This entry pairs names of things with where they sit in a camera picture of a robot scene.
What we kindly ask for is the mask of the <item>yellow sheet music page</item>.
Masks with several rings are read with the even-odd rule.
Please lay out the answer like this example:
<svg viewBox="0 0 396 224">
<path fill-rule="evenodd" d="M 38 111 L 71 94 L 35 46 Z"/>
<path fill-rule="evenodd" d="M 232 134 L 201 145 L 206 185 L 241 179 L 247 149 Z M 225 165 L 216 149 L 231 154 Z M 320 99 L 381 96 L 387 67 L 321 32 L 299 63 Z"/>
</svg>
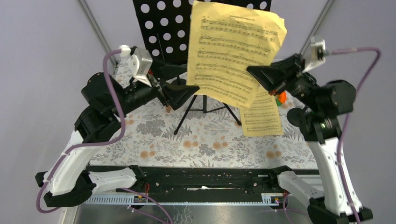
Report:
<svg viewBox="0 0 396 224">
<path fill-rule="evenodd" d="M 282 122 L 274 96 L 259 87 L 257 95 L 246 110 L 240 110 L 242 132 L 245 137 L 283 135 Z"/>
<path fill-rule="evenodd" d="M 187 84 L 240 109 L 249 108 L 259 83 L 248 66 L 270 65 L 287 34 L 279 15 L 247 7 L 195 1 L 192 5 Z"/>
</svg>

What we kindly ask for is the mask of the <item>black tripod music stand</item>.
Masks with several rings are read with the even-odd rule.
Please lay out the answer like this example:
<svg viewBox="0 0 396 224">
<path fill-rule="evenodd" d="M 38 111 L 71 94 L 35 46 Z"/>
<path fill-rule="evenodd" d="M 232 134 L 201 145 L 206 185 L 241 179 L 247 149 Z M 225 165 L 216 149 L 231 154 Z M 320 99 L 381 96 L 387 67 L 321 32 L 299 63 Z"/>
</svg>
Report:
<svg viewBox="0 0 396 224">
<path fill-rule="evenodd" d="M 201 0 L 206 2 L 219 2 L 235 6 L 248 6 L 251 9 L 270 11 L 271 0 Z M 153 58 L 172 63 L 187 64 L 187 48 L 189 44 L 190 16 L 192 5 L 195 0 L 132 0 L 135 14 L 139 22 L 145 48 Z M 263 7 L 254 4 L 265 3 Z M 186 80 L 180 75 L 172 84 L 185 85 Z M 203 96 L 203 108 L 191 109 L 197 95 L 194 95 L 181 118 L 174 135 L 178 134 L 185 118 L 190 112 L 199 111 L 203 114 L 227 109 L 236 124 L 241 126 L 241 121 L 232 112 L 229 105 L 223 103 L 223 107 L 207 110 L 207 96 Z"/>
</svg>

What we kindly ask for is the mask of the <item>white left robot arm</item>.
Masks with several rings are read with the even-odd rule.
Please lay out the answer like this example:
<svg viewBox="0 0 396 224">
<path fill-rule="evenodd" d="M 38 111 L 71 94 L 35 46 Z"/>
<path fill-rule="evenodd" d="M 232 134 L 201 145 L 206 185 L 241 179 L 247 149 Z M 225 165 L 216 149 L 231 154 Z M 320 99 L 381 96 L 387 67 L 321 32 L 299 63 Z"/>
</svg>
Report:
<svg viewBox="0 0 396 224">
<path fill-rule="evenodd" d="M 138 192 L 144 188 L 145 180 L 134 168 L 93 172 L 86 167 L 103 146 L 122 138 L 128 113 L 153 99 L 178 109 L 198 91 L 198 87 L 168 83 L 168 80 L 186 72 L 185 64 L 155 60 L 139 64 L 137 68 L 150 85 L 133 77 L 127 87 L 122 87 L 105 72 L 90 77 L 82 89 L 88 106 L 77 118 L 65 150 L 49 171 L 35 176 L 40 187 L 37 206 L 45 203 L 48 211 L 52 211 L 80 205 L 98 192 L 121 188 Z"/>
</svg>

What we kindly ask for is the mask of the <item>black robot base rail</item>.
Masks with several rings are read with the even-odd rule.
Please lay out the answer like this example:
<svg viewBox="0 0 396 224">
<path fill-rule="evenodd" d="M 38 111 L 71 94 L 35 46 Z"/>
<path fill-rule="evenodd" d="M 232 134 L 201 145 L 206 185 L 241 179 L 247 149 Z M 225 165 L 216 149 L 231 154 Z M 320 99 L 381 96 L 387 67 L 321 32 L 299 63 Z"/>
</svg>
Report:
<svg viewBox="0 0 396 224">
<path fill-rule="evenodd" d="M 137 182 L 130 189 L 159 203 L 261 203 L 263 193 L 283 190 L 277 175 L 288 166 L 256 168 L 172 168 L 131 165 Z"/>
</svg>

